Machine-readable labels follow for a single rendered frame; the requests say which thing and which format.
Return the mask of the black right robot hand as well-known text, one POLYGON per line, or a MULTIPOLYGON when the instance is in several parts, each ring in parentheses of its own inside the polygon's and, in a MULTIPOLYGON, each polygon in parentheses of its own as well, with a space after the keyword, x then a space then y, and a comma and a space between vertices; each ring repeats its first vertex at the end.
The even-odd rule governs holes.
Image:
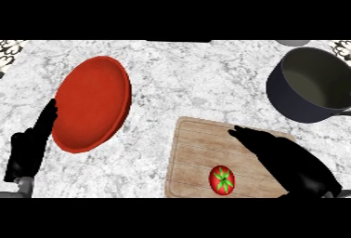
POLYGON ((319 199, 328 192, 341 195, 342 186, 317 156, 292 140, 270 133, 235 126, 227 130, 258 160, 286 194, 283 199, 319 199))

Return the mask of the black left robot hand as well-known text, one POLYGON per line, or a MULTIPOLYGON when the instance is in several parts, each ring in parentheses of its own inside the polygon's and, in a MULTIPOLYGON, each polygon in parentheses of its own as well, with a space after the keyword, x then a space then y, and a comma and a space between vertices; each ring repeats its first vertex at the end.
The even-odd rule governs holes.
POLYGON ((52 99, 33 127, 11 136, 11 159, 5 175, 6 182, 22 177, 34 178, 42 166, 49 135, 58 118, 56 101, 52 99))

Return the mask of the red tomato with green stem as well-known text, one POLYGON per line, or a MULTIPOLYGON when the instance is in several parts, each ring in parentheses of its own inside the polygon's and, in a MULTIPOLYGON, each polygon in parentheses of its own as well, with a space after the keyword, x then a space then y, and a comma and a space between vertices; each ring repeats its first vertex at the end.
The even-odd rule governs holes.
POLYGON ((232 170, 224 165, 217 165, 208 175, 211 190, 220 195, 229 195, 236 188, 236 178, 232 170))

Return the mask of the wooden cutting board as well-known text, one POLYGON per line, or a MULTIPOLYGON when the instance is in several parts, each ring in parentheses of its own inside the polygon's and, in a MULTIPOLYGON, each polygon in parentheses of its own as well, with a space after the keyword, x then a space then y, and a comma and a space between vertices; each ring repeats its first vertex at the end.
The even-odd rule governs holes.
POLYGON ((179 198, 278 198, 283 186, 266 170, 257 155, 229 135, 232 124, 180 117, 176 124, 165 196, 179 198), (230 169, 235 187, 220 195, 211 189, 210 175, 220 166, 230 169))

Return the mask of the dark blue cooking pot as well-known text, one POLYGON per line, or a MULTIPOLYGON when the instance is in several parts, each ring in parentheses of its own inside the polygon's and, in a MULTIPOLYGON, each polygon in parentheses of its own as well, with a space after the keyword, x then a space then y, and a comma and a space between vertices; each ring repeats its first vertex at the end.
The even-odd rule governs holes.
POLYGON ((351 116, 351 67, 322 49, 294 48, 267 77, 266 94, 279 113, 295 122, 351 116))

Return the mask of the red round plate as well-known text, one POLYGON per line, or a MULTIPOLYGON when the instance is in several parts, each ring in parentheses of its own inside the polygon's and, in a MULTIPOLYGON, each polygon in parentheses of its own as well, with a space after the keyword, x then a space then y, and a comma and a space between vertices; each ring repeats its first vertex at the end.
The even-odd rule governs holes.
POLYGON ((132 84, 120 61, 108 56, 87 59, 68 74, 55 99, 53 140, 64 151, 89 152, 111 139, 127 119, 132 84))

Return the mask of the grey round object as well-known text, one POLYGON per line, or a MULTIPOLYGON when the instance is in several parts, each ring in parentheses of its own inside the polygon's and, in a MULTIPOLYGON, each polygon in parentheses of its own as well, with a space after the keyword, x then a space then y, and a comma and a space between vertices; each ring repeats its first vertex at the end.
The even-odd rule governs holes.
POLYGON ((285 46, 304 46, 310 40, 276 40, 285 46))

